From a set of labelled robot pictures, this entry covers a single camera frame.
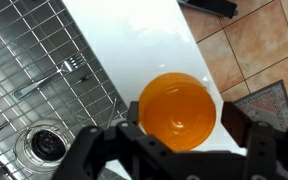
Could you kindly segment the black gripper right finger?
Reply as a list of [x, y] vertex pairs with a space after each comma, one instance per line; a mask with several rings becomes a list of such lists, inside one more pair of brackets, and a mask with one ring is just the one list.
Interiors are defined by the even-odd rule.
[[221, 124], [236, 144], [247, 150], [243, 178], [278, 180], [278, 163], [288, 172], [288, 128], [280, 131], [265, 121], [252, 121], [233, 102], [225, 102]]

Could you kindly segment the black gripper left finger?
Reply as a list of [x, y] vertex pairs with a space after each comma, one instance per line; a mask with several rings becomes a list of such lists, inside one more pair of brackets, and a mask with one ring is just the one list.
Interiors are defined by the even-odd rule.
[[117, 160], [127, 174], [136, 178], [133, 158], [135, 139], [141, 136], [136, 126], [139, 102], [132, 101], [125, 120], [104, 130], [83, 128], [52, 176], [52, 180], [96, 180], [108, 161]]

